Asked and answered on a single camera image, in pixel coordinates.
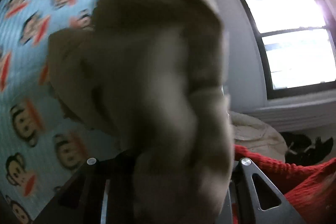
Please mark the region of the beige quilted down jacket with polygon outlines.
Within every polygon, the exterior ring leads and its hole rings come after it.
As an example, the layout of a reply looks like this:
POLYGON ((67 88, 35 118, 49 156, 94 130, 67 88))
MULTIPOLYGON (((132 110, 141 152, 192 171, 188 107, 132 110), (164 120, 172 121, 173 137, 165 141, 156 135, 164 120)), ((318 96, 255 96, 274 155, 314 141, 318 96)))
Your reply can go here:
POLYGON ((213 223, 234 161, 226 45, 213 0, 98 0, 88 28, 49 36, 64 110, 138 153, 135 217, 213 223))

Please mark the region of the black clothing on floor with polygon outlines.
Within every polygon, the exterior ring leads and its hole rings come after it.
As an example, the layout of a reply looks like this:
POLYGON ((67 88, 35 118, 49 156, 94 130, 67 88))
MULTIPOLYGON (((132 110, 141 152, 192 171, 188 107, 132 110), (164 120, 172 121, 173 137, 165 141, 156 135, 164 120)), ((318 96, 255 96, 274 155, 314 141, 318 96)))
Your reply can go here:
POLYGON ((320 137, 316 137, 312 141, 304 134, 294 134, 291 132, 282 132, 288 147, 285 153, 285 162, 287 164, 295 164, 301 166, 316 165, 327 157, 334 145, 333 137, 326 141, 322 141, 320 137))

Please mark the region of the red knit sweater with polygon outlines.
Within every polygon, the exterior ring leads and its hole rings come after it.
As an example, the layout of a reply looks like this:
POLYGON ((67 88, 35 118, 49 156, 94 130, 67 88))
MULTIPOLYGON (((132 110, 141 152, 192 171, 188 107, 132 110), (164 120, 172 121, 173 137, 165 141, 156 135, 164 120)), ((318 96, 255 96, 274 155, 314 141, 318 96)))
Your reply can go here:
POLYGON ((287 164, 235 146, 235 160, 251 159, 306 223, 335 223, 335 159, 318 165, 287 164))

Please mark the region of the white fluffy bedding pile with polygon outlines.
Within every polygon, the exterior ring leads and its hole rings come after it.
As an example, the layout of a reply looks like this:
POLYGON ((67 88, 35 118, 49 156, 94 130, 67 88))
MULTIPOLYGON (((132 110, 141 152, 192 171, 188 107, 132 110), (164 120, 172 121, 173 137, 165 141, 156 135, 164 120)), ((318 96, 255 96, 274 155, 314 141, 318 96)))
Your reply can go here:
POLYGON ((288 150, 285 139, 272 126, 245 114, 231 111, 235 144, 250 151, 285 162, 288 150))

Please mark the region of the blue monkey-print blanket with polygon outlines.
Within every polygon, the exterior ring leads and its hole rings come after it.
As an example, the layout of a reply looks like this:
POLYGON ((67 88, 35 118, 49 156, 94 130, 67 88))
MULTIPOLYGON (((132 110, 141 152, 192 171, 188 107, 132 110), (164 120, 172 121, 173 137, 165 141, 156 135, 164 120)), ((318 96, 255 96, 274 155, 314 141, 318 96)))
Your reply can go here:
POLYGON ((1 0, 1 223, 33 223, 87 159, 118 153, 115 138, 66 118, 49 80, 49 35, 89 27, 95 3, 1 0))

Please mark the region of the window with dark frame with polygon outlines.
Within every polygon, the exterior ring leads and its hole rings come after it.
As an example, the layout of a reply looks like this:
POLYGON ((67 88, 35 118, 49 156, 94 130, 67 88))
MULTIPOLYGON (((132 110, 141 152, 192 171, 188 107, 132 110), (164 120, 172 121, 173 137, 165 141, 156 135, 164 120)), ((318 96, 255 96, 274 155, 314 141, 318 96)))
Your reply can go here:
POLYGON ((216 0, 232 111, 279 131, 335 122, 335 0, 216 0))

